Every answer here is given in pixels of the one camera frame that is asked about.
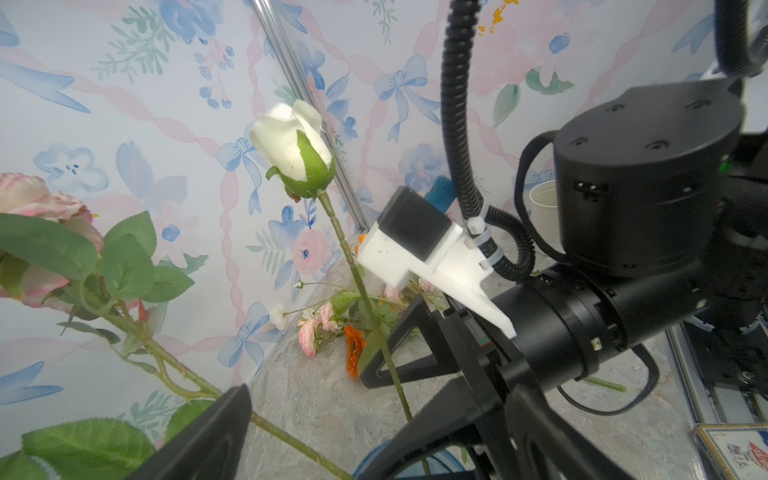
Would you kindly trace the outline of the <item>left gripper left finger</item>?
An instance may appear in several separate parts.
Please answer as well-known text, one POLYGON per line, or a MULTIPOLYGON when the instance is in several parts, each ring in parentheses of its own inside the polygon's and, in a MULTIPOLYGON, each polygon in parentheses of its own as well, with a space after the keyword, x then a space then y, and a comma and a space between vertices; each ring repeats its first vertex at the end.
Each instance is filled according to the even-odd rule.
POLYGON ((247 387, 232 387, 127 477, 233 479, 250 416, 247 387))

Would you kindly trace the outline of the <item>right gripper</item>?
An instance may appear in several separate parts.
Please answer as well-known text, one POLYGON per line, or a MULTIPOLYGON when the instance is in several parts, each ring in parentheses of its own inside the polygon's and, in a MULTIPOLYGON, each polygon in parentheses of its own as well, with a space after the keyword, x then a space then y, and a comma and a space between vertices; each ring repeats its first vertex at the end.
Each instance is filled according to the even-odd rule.
POLYGON ((405 425, 360 473, 359 479, 394 479, 411 464, 449 445, 479 439, 481 421, 510 430, 507 399, 522 381, 515 343, 455 299, 444 316, 418 294, 387 338, 401 383, 448 374, 453 379, 405 425))

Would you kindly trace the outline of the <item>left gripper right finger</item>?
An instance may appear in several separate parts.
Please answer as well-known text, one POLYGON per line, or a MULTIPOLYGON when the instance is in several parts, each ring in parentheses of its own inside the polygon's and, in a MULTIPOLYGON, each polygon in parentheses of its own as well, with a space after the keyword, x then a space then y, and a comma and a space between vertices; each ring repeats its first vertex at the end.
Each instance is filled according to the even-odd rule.
POLYGON ((505 402, 505 415, 523 479, 630 477, 526 385, 513 388, 505 402))

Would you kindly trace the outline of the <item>blue purple glass vase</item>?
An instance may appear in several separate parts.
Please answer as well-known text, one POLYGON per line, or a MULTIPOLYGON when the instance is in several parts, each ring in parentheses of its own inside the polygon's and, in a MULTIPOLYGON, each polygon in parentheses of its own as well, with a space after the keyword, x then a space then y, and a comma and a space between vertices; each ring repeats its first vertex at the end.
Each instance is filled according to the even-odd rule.
MULTIPOLYGON (((352 476, 355 479, 359 479, 360 475, 368 468, 373 460, 389 445, 389 441, 386 441, 376 446, 370 453, 356 467, 352 476)), ((401 478, 416 478, 426 476, 428 473, 432 475, 442 475, 449 473, 465 472, 463 464, 448 450, 441 450, 434 454, 431 454, 426 459, 427 467, 429 471, 424 469, 421 462, 416 462, 409 465, 403 471, 399 472, 396 476, 397 479, 401 478)))

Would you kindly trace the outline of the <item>yellow rose stem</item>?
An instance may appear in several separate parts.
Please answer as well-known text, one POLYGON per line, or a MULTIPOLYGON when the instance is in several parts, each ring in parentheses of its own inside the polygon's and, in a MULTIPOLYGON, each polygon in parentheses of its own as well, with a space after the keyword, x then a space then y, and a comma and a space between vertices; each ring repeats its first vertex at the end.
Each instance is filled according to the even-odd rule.
POLYGON ((125 479, 159 448, 118 418, 89 418, 27 432, 1 458, 3 479, 125 479))

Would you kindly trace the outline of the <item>orange poppy stem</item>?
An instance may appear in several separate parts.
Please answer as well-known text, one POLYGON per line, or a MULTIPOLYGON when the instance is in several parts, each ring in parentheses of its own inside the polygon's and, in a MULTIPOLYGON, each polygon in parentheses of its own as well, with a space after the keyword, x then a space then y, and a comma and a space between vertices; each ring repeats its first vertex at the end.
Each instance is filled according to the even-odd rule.
POLYGON ((364 243, 366 237, 367 237, 367 234, 361 234, 361 235, 358 236, 357 244, 354 246, 354 252, 355 252, 356 255, 359 253, 359 249, 362 246, 362 244, 364 243))

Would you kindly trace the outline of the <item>pink rose stem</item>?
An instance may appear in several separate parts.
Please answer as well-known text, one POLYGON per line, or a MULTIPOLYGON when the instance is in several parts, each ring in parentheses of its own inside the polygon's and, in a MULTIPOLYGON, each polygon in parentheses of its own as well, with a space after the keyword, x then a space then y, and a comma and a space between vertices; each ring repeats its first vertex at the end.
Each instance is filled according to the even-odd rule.
MULTIPOLYGON (((1 294, 30 308, 66 314, 63 330, 100 338, 123 362, 159 380, 183 399, 166 425, 159 450, 218 400, 222 391, 157 340, 167 305, 193 279, 173 264, 157 264, 157 235, 148 213, 106 233, 77 198, 50 190, 37 177, 1 177, 1 294)), ((255 413, 257 426, 338 478, 345 472, 317 451, 255 413)))

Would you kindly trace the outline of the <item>white rose bud stem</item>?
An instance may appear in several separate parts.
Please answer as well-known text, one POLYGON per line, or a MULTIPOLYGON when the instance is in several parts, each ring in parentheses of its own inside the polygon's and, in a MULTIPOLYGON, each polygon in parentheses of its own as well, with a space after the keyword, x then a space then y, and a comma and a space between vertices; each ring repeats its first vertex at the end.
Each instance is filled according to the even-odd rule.
POLYGON ((374 336, 373 343, 383 355, 405 419, 410 421, 413 414, 399 375, 395 372, 387 338, 383 335, 380 321, 376 317, 374 303, 364 284, 360 266, 353 256, 327 193, 327 187, 336 177, 337 162, 323 138, 323 124, 323 117, 315 107, 303 100, 296 100, 291 106, 279 103, 259 115, 248 130, 248 136, 269 164, 267 179, 277 176, 291 199, 316 200, 323 207, 363 302, 366 324, 374 336))

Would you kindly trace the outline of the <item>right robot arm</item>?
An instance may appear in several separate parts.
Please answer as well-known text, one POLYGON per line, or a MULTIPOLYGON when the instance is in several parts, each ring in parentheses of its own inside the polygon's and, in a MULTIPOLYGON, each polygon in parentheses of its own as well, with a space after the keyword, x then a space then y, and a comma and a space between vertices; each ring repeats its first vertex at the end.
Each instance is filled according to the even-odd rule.
POLYGON ((366 270, 403 286, 417 275, 450 307, 408 308, 398 346, 419 330, 431 354, 402 367, 372 360, 365 386, 448 375, 360 471, 393 479, 451 445, 474 479, 622 479, 624 470, 547 403, 547 391, 632 351, 658 368, 646 339, 706 309, 717 281, 767 275, 767 182, 730 166, 744 109, 726 78, 628 90, 522 154, 554 149, 562 248, 552 265, 488 297, 490 269, 462 226, 412 189, 386 205, 359 251, 366 270))

